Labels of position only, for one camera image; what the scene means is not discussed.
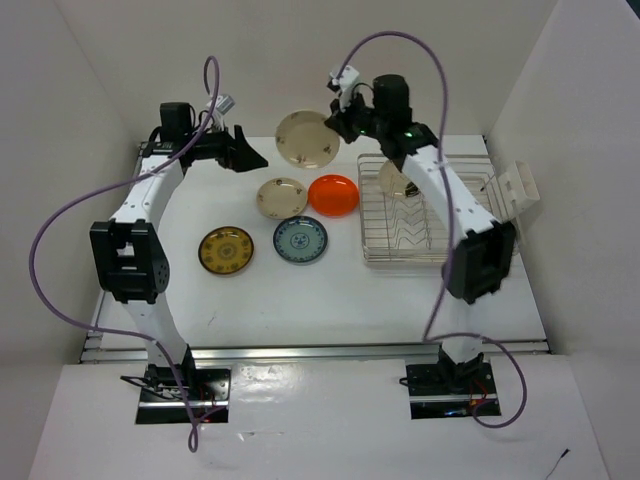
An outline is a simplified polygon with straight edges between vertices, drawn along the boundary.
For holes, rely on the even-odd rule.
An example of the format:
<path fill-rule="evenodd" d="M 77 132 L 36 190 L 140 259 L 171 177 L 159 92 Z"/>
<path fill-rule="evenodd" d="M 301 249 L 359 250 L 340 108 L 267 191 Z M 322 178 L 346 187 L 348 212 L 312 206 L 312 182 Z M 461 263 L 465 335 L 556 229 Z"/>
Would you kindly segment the cream plate with dark blotch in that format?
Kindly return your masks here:
<path fill-rule="evenodd" d="M 420 193 L 417 186 L 390 160 L 385 161 L 381 166 L 378 172 L 378 183 L 382 192 L 391 198 L 412 198 Z"/>

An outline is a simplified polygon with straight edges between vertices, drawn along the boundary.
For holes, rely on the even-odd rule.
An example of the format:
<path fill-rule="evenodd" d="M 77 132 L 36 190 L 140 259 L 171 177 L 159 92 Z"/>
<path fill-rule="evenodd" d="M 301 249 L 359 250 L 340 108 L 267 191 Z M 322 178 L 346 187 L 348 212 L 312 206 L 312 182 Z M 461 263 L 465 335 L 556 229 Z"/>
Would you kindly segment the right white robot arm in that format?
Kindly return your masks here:
<path fill-rule="evenodd" d="M 346 143 L 361 136 L 379 143 L 382 154 L 415 185 L 447 232 L 440 298 L 456 302 L 455 324 L 467 327 L 477 300 L 499 291 L 509 275 L 516 241 L 515 226 L 486 210 L 452 169 L 442 139 L 414 121 L 410 91 L 397 74 L 374 79 L 373 103 L 359 93 L 358 73 L 333 74 L 336 94 L 326 126 Z"/>

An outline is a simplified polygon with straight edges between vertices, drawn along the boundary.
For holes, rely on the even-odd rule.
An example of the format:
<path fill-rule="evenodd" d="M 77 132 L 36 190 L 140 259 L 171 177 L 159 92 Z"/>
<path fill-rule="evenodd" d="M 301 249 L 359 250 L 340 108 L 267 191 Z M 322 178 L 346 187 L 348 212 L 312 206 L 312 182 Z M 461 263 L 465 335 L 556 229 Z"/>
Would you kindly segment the orange plate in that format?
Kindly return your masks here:
<path fill-rule="evenodd" d="M 321 215 L 342 217 L 358 206 L 359 191 L 355 183 L 345 176 L 324 175 L 310 185 L 308 202 Z"/>

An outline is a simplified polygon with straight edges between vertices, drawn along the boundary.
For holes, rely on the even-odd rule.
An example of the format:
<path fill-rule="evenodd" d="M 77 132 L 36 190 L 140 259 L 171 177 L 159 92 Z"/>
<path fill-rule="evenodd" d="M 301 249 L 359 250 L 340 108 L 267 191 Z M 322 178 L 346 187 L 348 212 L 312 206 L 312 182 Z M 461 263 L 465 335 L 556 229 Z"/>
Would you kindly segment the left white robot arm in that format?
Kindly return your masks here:
<path fill-rule="evenodd" d="M 162 104 L 161 124 L 140 147 L 140 170 L 125 201 L 109 220 L 90 228 L 100 286 L 124 307 L 145 342 L 147 384 L 163 385 L 180 400 L 197 391 L 199 375 L 167 302 L 170 265 L 157 229 L 194 161 L 213 159 L 238 173 L 267 167 L 240 126 L 225 126 L 224 115 L 233 105 L 230 96 L 218 96 L 208 102 L 200 126 L 194 127 L 189 104 Z"/>

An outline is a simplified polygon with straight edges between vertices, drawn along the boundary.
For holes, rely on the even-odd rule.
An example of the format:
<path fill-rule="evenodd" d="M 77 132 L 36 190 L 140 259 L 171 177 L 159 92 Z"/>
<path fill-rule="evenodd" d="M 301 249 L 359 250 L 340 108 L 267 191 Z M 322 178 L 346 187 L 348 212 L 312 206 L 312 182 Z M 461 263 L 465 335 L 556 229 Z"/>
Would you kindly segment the cream floral plate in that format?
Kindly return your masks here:
<path fill-rule="evenodd" d="M 337 156 L 341 139 L 325 125 L 322 113 L 300 110 L 287 115 L 275 131 L 281 156 L 291 165 L 304 169 L 324 168 Z"/>
<path fill-rule="evenodd" d="M 297 180 L 278 177 L 265 182 L 257 191 L 259 212 L 271 219 L 288 219 L 301 214 L 307 206 L 308 192 Z"/>

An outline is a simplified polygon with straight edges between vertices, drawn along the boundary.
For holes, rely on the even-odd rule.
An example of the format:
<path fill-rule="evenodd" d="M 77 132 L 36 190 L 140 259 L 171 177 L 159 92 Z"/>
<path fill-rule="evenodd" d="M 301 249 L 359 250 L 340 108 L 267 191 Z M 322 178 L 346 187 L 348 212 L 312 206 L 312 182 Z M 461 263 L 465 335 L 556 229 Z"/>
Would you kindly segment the yellow patterned plate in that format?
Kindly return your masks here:
<path fill-rule="evenodd" d="M 198 247 L 200 265 L 209 273 L 219 276 L 234 275 L 252 261 L 255 245 L 245 230 L 223 226 L 207 233 Z"/>

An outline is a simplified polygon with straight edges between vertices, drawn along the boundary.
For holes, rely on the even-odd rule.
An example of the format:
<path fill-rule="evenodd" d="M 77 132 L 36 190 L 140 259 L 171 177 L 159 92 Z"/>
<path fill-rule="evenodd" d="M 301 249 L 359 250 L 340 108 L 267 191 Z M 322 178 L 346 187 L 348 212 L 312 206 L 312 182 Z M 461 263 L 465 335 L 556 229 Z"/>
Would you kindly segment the blue white patterned plate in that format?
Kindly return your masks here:
<path fill-rule="evenodd" d="M 307 265 L 322 257 L 329 236 L 318 220 L 309 216 L 294 216 L 278 224 L 272 236 L 276 253 L 285 261 Z"/>

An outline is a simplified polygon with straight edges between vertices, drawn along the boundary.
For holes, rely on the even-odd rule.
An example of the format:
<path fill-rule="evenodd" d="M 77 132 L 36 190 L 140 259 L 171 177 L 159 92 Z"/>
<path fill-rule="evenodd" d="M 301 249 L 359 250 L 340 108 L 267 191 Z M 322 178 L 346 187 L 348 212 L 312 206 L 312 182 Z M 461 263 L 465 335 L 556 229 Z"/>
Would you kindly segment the white cutlery holder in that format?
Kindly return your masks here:
<path fill-rule="evenodd" d="M 526 162 L 510 164 L 498 176 L 498 186 L 506 207 L 508 219 L 515 219 L 540 200 L 540 195 Z"/>

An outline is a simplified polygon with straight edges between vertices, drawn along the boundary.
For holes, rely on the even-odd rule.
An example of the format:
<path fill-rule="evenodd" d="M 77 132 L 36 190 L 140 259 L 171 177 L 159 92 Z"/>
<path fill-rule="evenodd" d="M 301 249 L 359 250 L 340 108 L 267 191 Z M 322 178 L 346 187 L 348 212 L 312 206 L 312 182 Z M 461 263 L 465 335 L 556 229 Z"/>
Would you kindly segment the aluminium rail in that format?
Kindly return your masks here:
<path fill-rule="evenodd" d="M 193 348 L 198 366 L 231 365 L 235 363 L 280 363 L 303 361 L 367 361 L 400 359 L 423 361 L 436 358 L 439 347 L 434 344 L 374 344 L 346 346 L 295 346 L 246 348 Z M 80 355 L 80 364 L 146 362 L 143 349 L 104 349 L 98 340 L 87 340 Z"/>

